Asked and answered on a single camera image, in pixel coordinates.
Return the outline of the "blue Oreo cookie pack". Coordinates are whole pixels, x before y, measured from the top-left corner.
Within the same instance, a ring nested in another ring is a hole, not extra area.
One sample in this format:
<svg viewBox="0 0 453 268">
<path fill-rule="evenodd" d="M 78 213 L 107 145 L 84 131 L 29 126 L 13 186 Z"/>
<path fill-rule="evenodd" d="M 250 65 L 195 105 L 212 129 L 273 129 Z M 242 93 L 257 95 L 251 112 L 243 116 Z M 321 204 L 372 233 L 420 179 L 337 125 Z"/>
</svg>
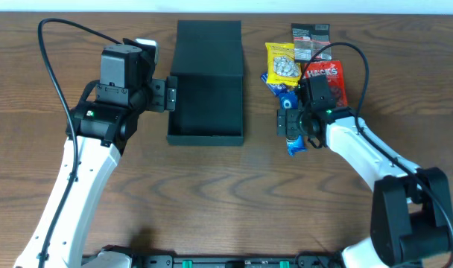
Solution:
<svg viewBox="0 0 453 268">
<path fill-rule="evenodd" d="M 283 92 L 279 94 L 279 106 L 281 109 L 297 109 L 298 98 L 293 92 Z M 305 152 L 307 148 L 301 135 L 297 138 L 286 138 L 287 150 L 290 156 L 296 153 Z"/>
</svg>

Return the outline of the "dark green box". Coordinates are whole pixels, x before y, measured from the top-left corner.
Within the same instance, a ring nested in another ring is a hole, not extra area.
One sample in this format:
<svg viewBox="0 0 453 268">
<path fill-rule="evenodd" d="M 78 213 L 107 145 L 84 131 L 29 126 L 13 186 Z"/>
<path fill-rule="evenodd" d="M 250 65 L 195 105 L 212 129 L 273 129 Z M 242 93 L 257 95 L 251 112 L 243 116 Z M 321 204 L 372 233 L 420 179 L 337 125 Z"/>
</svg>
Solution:
<svg viewBox="0 0 453 268">
<path fill-rule="evenodd" d="M 171 66 L 176 108 L 166 139 L 177 146 L 244 143 L 244 54 L 240 21 L 180 20 Z"/>
</svg>

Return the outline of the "black snack packet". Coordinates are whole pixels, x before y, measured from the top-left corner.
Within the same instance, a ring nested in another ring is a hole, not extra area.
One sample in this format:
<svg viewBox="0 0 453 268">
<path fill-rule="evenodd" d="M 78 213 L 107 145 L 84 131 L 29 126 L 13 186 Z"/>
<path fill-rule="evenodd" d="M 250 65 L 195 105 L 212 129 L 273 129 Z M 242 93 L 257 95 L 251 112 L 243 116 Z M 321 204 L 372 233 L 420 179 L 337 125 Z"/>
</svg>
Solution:
<svg viewBox="0 0 453 268">
<path fill-rule="evenodd" d="M 291 25 L 296 62 L 306 63 L 320 49 L 330 44 L 329 27 L 330 24 Z"/>
</svg>

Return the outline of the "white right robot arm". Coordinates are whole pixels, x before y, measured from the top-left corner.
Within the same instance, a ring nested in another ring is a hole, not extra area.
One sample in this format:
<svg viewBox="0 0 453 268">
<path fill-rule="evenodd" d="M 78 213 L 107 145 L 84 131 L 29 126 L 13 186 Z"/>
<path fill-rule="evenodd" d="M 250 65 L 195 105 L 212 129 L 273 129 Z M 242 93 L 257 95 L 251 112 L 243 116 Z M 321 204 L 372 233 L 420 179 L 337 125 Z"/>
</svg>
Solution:
<svg viewBox="0 0 453 268">
<path fill-rule="evenodd" d="M 296 109 L 279 109 L 280 136 L 305 136 L 316 149 L 329 148 L 360 175 L 373 193 L 370 236 L 346 247 L 341 267 L 419 267 L 449 253 L 453 264 L 453 210 L 447 176 L 423 169 L 385 144 L 358 113 L 337 107 L 326 76 L 303 79 Z"/>
</svg>

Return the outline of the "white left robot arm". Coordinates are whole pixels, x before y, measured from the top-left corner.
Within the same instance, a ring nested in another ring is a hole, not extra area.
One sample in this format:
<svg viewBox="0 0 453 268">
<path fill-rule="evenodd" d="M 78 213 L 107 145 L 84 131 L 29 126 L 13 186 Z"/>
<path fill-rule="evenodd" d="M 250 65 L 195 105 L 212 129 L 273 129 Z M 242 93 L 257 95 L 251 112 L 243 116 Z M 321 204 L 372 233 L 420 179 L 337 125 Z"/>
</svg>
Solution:
<svg viewBox="0 0 453 268">
<path fill-rule="evenodd" d="M 104 187 L 143 112 L 173 112 L 177 78 L 153 78 L 157 42 L 124 39 L 104 47 L 101 75 L 69 111 L 63 160 L 38 226 L 16 267 L 81 267 Z"/>
</svg>

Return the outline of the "red Hacks candy bag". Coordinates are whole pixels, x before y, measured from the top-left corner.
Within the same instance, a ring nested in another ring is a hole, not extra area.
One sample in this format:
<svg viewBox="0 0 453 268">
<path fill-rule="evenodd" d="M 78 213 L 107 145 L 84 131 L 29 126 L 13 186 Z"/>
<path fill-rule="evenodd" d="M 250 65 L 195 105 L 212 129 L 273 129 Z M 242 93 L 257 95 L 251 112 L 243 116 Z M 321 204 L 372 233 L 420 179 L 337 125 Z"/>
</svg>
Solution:
<svg viewBox="0 0 453 268">
<path fill-rule="evenodd" d="M 326 75 L 329 88 L 336 99 L 336 106 L 348 106 L 342 63 L 339 60 L 313 62 L 306 69 L 304 77 L 320 75 Z"/>
</svg>

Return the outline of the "yellow snack bag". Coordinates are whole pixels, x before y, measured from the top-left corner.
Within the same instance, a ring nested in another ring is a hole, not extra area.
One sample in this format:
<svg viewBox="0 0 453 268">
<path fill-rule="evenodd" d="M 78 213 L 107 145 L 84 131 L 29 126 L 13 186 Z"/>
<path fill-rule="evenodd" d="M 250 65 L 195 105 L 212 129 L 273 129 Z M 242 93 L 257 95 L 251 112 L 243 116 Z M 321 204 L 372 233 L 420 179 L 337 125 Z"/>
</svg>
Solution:
<svg viewBox="0 0 453 268">
<path fill-rule="evenodd" d="M 267 83 L 298 86 L 301 78 L 300 64 L 294 61 L 293 43 L 266 42 Z"/>
</svg>

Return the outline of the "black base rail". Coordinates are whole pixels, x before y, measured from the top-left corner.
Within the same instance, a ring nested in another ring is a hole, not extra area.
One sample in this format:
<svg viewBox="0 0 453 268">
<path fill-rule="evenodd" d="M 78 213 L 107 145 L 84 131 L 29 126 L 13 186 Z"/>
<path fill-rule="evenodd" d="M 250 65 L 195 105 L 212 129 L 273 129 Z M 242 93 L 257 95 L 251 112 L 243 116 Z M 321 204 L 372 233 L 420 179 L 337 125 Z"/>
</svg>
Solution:
<svg viewBox="0 0 453 268">
<path fill-rule="evenodd" d="M 138 268 L 332 268 L 342 267 L 337 254 L 300 252 L 295 255 L 178 255 L 173 251 L 135 252 L 108 245 L 84 256 L 82 267 Z"/>
</svg>

